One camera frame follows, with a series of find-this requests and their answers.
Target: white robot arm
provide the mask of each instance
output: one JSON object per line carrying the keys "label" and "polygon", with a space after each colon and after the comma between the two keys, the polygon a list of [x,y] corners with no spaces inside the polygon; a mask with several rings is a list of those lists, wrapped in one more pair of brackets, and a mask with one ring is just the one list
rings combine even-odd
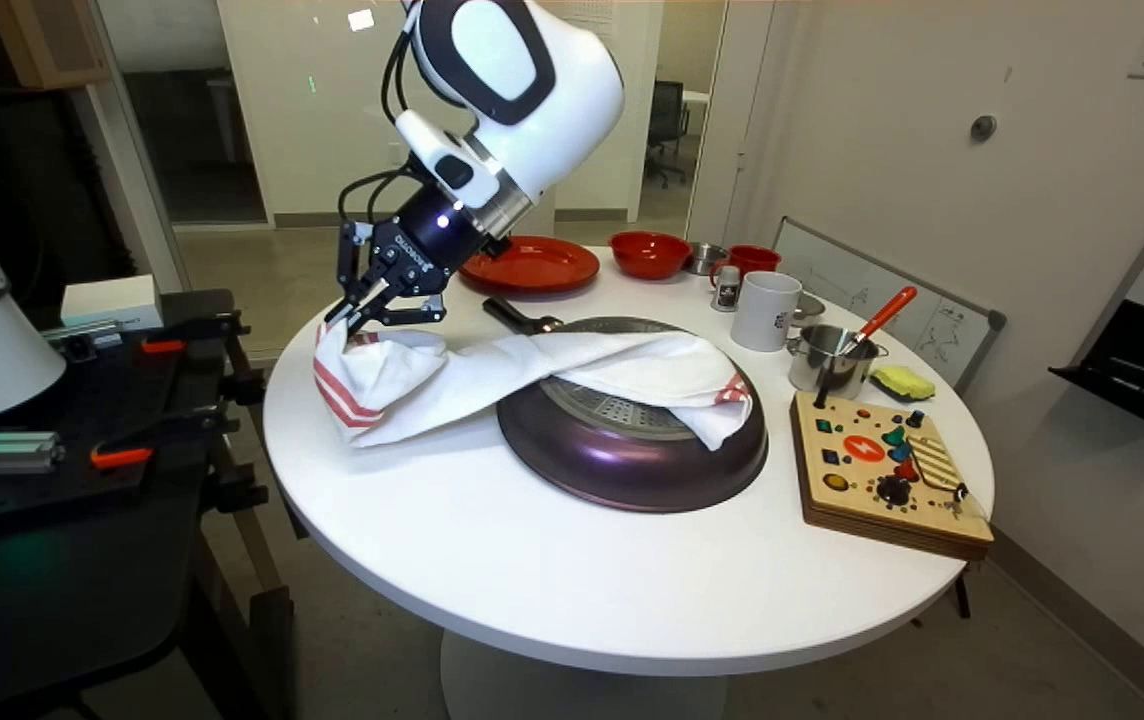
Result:
{"label": "white robot arm", "polygon": [[417,157],[424,189],[379,223],[345,222],[334,317],[354,328],[441,321],[453,271],[505,239],[556,181],[615,124],[621,74],[599,36],[550,17],[533,0],[406,0],[406,52],[432,94],[471,112],[465,141],[441,134],[400,97],[388,109]]}

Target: white towel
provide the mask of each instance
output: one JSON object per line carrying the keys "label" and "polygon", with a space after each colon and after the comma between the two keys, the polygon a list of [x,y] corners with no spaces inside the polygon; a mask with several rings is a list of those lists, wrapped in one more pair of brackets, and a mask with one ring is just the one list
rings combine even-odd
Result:
{"label": "white towel", "polygon": [[668,407],[716,453],[753,414],[735,364],[690,334],[550,334],[450,348],[432,334],[386,328],[349,342],[322,328],[317,388],[354,448],[397,443],[560,375]]}

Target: black frying pan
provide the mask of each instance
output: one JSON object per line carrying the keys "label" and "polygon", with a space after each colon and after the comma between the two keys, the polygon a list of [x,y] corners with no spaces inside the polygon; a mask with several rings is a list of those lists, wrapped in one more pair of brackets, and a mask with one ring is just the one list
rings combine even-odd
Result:
{"label": "black frying pan", "polygon": [[[527,321],[510,300],[484,310],[517,334],[677,334],[636,317],[560,323]],[[566,381],[542,381],[497,403],[510,448],[550,485],[626,512],[694,512],[747,489],[770,462],[765,403],[756,397],[739,432],[710,453],[664,407],[634,403]]]}

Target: red plate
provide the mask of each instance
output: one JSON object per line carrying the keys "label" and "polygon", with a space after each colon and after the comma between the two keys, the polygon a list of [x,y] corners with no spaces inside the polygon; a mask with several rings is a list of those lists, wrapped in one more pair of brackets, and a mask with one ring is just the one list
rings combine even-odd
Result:
{"label": "red plate", "polygon": [[511,238],[505,255],[471,255],[462,265],[462,280],[490,295],[554,295],[586,287],[596,277],[596,251],[554,238]]}

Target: red cup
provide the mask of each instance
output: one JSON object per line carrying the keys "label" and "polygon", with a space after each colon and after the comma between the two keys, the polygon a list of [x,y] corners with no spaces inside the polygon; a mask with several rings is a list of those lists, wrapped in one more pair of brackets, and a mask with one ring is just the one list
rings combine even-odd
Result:
{"label": "red cup", "polygon": [[746,271],[776,271],[776,265],[779,265],[779,251],[776,249],[761,249],[761,246],[732,246],[728,249],[728,265],[735,265],[739,269],[739,277]]}

